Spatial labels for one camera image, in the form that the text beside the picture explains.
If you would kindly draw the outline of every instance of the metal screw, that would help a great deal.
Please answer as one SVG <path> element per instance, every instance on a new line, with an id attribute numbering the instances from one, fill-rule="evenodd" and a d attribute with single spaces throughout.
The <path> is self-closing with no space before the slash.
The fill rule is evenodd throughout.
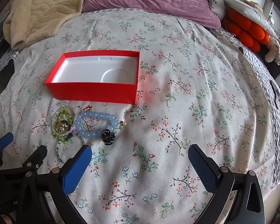
<path id="1" fill-rule="evenodd" d="M 229 171 L 229 169 L 227 167 L 223 166 L 223 167 L 221 167 L 221 171 L 223 173 L 227 173 Z"/>
<path id="2" fill-rule="evenodd" d="M 60 168 L 58 168 L 58 167 L 55 167 L 52 169 L 52 173 L 59 173 L 59 171 L 60 171 Z"/>
<path id="3" fill-rule="evenodd" d="M 32 172 L 27 172 L 26 177 L 30 177 L 32 175 Z"/>
<path id="4" fill-rule="evenodd" d="M 249 174 L 250 174 L 251 176 L 255 176 L 255 172 L 252 171 L 252 170 L 249 171 Z"/>

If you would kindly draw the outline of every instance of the light blue beaded bracelet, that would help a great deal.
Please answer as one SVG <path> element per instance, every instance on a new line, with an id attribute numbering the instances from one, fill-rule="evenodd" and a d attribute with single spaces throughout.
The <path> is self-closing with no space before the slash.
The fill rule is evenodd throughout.
<path id="1" fill-rule="evenodd" d="M 110 121 L 110 125 L 107 127 L 107 129 L 110 132 L 114 132 L 114 128 L 118 125 L 118 121 L 116 120 L 116 117 L 113 114 L 100 113 L 100 112 L 94 112 L 94 111 L 82 111 L 80 114 L 77 115 L 77 119 L 75 121 L 75 127 L 76 127 L 78 135 L 85 137 L 85 138 L 101 136 L 102 131 L 105 129 L 92 130 L 89 132 L 83 130 L 83 126 L 81 124 L 81 119 L 84 117 L 94 118 L 94 119 L 103 119 L 106 121 Z"/>

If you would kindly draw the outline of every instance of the beaded bracelet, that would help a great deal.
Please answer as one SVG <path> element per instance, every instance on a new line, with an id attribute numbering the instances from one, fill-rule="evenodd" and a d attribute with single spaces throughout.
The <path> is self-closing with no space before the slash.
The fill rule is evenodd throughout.
<path id="1" fill-rule="evenodd" d="M 83 130 L 83 127 L 81 125 L 81 119 L 83 117 L 92 117 L 92 118 L 98 118 L 98 119 L 104 119 L 109 120 L 110 125 L 107 127 L 107 129 L 98 129 L 98 130 L 92 130 L 90 132 L 86 132 Z M 77 120 L 75 121 L 75 127 L 77 130 L 77 133 L 85 138 L 92 138 L 96 136 L 101 136 L 103 139 L 103 142 L 105 145 L 111 145 L 113 143 L 113 140 L 115 138 L 114 128 L 118 125 L 118 121 L 116 120 L 115 115 L 113 114 L 107 114 L 107 113 L 101 113 L 101 112 L 94 112 L 94 111 L 85 111 L 81 112 L 77 115 Z"/>
<path id="2" fill-rule="evenodd" d="M 82 144 L 85 145 L 85 141 L 83 140 L 83 138 L 82 138 L 81 136 L 78 136 L 78 137 L 81 139 Z M 61 161 L 62 163 L 66 163 L 66 161 L 63 161 L 63 160 L 61 159 L 60 155 L 59 155 L 59 146 L 60 146 L 61 143 L 62 143 L 62 141 L 59 141 L 59 142 L 57 143 L 57 146 L 56 146 L 56 152 L 57 152 L 58 160 Z"/>
<path id="3" fill-rule="evenodd" d="M 74 119 L 72 119 L 72 125 L 71 126 L 69 125 L 69 123 L 66 120 L 59 120 L 59 116 L 62 113 L 63 113 L 63 118 L 66 117 L 66 114 L 65 114 L 64 110 L 67 109 L 67 108 L 71 109 L 74 112 Z M 58 137 L 58 139 L 60 140 L 60 137 L 64 138 L 65 136 L 72 133 L 75 130 L 74 123 L 75 123 L 76 118 L 77 118 L 77 112 L 73 107 L 71 107 L 71 106 L 61 107 L 58 111 L 55 112 L 55 114 L 52 117 L 51 127 L 52 127 L 52 131 L 53 131 L 53 135 Z M 58 133 L 57 130 L 56 130 L 57 129 L 57 124 L 60 124 L 61 126 L 65 127 L 65 128 L 69 128 L 69 129 L 64 133 Z"/>

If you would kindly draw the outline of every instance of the fleece blanket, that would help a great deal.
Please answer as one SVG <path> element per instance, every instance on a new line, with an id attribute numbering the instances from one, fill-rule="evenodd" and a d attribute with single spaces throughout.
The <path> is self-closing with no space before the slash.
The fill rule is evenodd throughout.
<path id="1" fill-rule="evenodd" d="M 3 25 L 5 40 L 21 50 L 54 36 L 67 20 L 81 14 L 84 0 L 13 0 Z"/>

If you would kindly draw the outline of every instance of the open box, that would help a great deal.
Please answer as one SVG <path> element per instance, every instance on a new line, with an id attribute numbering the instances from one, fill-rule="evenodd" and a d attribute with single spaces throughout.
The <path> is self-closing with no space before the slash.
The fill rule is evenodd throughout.
<path id="1" fill-rule="evenodd" d="M 56 99 L 135 104 L 139 51 L 64 53 L 45 84 Z"/>

